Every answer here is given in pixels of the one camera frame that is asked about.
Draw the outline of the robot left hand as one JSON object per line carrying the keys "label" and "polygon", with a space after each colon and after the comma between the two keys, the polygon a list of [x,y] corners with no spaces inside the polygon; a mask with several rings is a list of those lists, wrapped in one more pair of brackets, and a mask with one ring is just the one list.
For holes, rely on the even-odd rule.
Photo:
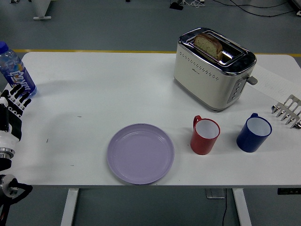
{"label": "robot left hand", "polygon": [[22,137],[21,117],[31,102],[29,92],[20,84],[0,95],[0,146],[13,149]]}

